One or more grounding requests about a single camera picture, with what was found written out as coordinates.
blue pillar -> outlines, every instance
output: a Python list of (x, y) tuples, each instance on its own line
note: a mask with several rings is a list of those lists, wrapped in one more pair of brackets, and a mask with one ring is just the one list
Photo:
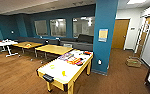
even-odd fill
[(66, 19), (66, 37), (73, 38), (73, 19)]
[(16, 21), (17, 21), (20, 36), (21, 37), (28, 37), (27, 31), (26, 31), (26, 28), (25, 28), (23, 14), (18, 14), (18, 15), (15, 16), (15, 18), (16, 18)]
[[(109, 64), (117, 5), (118, 0), (96, 1), (92, 69), (105, 74)], [(98, 41), (100, 29), (108, 29), (106, 42)]]

wooden door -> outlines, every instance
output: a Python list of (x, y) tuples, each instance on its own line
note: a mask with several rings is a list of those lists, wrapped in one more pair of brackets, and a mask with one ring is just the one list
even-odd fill
[[(144, 24), (150, 24), (150, 17), (146, 18), (146, 21), (145, 21)], [(145, 43), (145, 39), (146, 39), (146, 36), (147, 36), (147, 33), (148, 32), (142, 32), (141, 33), (141, 37), (139, 39), (139, 44), (138, 44), (138, 49), (137, 49), (137, 57), (140, 57), (140, 55), (141, 55), (141, 52), (142, 52), (142, 49), (143, 49), (143, 46), (144, 46), (144, 43)]]
[(112, 48), (123, 49), (128, 30), (129, 19), (115, 20)]

gray couch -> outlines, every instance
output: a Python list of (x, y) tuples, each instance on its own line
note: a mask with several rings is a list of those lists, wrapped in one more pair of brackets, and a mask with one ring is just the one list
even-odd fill
[(93, 36), (80, 34), (77, 39), (61, 38), (60, 45), (72, 45), (74, 49), (93, 51)]

ceiling light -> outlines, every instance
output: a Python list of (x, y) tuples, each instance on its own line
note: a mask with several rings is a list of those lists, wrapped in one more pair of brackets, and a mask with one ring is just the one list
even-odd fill
[(84, 20), (84, 19), (86, 19), (87, 17), (81, 17), (81, 20)]
[(89, 18), (88, 20), (89, 20), (89, 21), (91, 21), (91, 20), (92, 20), (92, 18)]
[(63, 19), (58, 19), (59, 22), (63, 21)]
[(81, 1), (81, 2), (78, 2), (79, 4), (83, 4), (83, 1)]
[(55, 7), (51, 7), (50, 9), (53, 10), (53, 9), (55, 9)]
[(73, 5), (75, 5), (75, 6), (76, 6), (76, 3), (73, 3)]
[(59, 23), (58, 23), (58, 21), (56, 21), (56, 27), (58, 27), (59, 26)]
[(143, 3), (146, 0), (130, 0), (127, 4), (136, 4), (136, 3)]
[(92, 22), (91, 22), (91, 18), (88, 21), (88, 26), (91, 26)]
[(73, 19), (73, 21), (74, 21), (74, 22), (76, 22), (76, 21), (77, 21), (77, 19)]

poster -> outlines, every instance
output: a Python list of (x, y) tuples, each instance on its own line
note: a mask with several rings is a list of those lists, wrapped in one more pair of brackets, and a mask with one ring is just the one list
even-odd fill
[(99, 38), (98, 41), (100, 42), (106, 42), (108, 36), (108, 29), (100, 29), (99, 30)]

